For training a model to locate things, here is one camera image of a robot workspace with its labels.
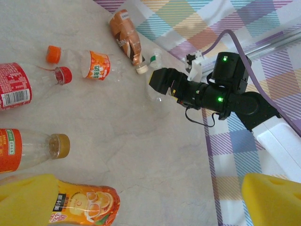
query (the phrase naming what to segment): brown bottle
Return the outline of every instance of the brown bottle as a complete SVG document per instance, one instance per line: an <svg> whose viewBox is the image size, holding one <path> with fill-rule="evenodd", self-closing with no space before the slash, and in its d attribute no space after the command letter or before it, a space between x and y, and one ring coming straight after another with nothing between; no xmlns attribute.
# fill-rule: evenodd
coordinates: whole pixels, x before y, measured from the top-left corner
<svg viewBox="0 0 301 226"><path fill-rule="evenodd" d="M139 35L125 9L115 13L109 19L112 34L121 50L131 59L138 74L147 72L148 67L141 53Z"/></svg>

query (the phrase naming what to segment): gray marble surface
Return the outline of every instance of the gray marble surface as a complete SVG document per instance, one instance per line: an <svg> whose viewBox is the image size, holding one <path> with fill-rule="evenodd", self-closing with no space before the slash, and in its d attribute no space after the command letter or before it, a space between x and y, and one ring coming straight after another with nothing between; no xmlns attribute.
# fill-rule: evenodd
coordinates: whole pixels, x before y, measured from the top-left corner
<svg viewBox="0 0 301 226"><path fill-rule="evenodd" d="M121 198L114 226L217 225L204 128L187 121L174 99L159 106L146 99L144 77L114 42L109 15L91 0L0 0L0 62L48 66L52 44L117 54L127 69L117 83L75 74L38 105L0 112L1 128L70 137L67 158L23 172L114 187ZM143 36L141 42L149 58L157 45ZM166 67L184 70L163 52ZM201 120L200 112L190 116Z"/></svg>

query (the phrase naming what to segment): orange label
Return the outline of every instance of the orange label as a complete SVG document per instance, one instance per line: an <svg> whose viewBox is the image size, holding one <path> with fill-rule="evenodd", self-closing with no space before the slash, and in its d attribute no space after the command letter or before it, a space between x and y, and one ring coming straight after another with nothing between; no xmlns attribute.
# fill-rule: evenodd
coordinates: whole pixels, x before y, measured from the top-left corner
<svg viewBox="0 0 301 226"><path fill-rule="evenodd" d="M0 129L0 173L16 171L22 156L22 139L17 129Z"/></svg>
<svg viewBox="0 0 301 226"><path fill-rule="evenodd" d="M108 55L90 51L91 66L86 78L104 80L110 73L111 63Z"/></svg>
<svg viewBox="0 0 301 226"><path fill-rule="evenodd" d="M63 181L58 181L58 186L49 223L109 226L114 221L120 205L115 189Z"/></svg>

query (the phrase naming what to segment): checkered blanket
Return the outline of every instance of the checkered blanket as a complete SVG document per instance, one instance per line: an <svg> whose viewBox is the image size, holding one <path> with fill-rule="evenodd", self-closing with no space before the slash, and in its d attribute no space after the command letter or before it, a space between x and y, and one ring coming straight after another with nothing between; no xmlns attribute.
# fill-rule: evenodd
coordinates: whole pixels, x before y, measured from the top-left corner
<svg viewBox="0 0 301 226"><path fill-rule="evenodd" d="M96 0L110 12L125 8L137 30L183 60L206 50L225 29L238 36L244 50L301 27L299 0ZM235 51L229 36L206 55ZM301 43L253 61L252 68L268 95L301 128ZM249 81L247 91L257 91ZM211 124L211 111L202 110ZM257 172L286 178L270 154L245 129L235 114L205 128L219 226L252 226L241 195L243 177Z"/></svg>

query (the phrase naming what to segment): orange bottle cap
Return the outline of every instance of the orange bottle cap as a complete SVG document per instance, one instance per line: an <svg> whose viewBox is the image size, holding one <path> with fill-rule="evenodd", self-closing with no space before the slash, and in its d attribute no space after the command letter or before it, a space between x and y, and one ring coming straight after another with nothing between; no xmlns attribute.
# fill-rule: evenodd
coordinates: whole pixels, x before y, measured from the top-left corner
<svg viewBox="0 0 301 226"><path fill-rule="evenodd" d="M46 61L48 63L57 64L61 58L61 48L57 46L48 46Z"/></svg>

